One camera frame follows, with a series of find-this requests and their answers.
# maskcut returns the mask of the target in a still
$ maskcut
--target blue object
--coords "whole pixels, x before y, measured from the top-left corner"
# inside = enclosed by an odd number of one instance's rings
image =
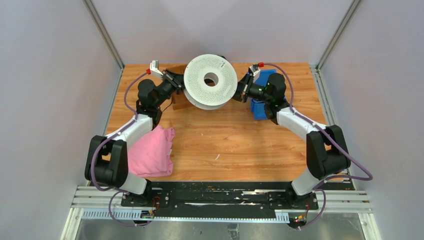
[[[265,86],[265,84],[267,84],[268,77],[276,72],[277,71],[275,69],[261,70],[259,78],[254,83],[261,86]],[[268,119],[265,115],[264,105],[265,103],[261,101],[256,101],[253,99],[250,100],[250,111],[253,113],[254,120]]]

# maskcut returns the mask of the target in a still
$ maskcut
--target wooden table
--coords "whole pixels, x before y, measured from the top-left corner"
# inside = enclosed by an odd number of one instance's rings
[[[307,63],[277,63],[289,75],[294,88],[293,105],[313,120],[325,123],[320,100]],[[160,70],[178,64],[161,64]],[[232,63],[241,79],[251,63]],[[148,64],[127,64],[108,125],[108,133],[125,124],[132,112],[124,105],[130,82],[149,68]],[[152,76],[156,85],[161,80]],[[288,83],[286,96],[291,93]],[[135,107],[137,83],[128,93]],[[166,107],[171,100],[161,106]],[[174,110],[169,107],[160,125],[174,128],[171,160],[173,173],[150,177],[152,181],[292,181],[306,168],[306,144],[294,133],[270,120],[253,120],[250,102],[230,100],[217,110],[195,106]]]

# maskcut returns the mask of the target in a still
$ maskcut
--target spool center hole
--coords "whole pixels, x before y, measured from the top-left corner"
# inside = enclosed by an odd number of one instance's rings
[[[210,87],[218,84],[218,76],[213,72],[208,72],[203,77],[204,83]]]

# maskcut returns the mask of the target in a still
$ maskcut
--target gray wall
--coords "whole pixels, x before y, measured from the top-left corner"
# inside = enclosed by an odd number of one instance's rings
[[[1,239],[60,237],[119,74],[81,0],[2,1]]]
[[[321,57],[352,0],[94,0],[125,63],[309,62]]]
[[[364,0],[322,70],[349,151],[374,174],[357,184],[384,240],[423,239],[423,9]]]

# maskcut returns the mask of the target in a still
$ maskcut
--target pink cloth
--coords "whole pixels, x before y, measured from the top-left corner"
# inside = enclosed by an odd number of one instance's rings
[[[172,174],[170,158],[173,128],[157,126],[143,135],[128,151],[128,170],[139,177],[163,177]]]

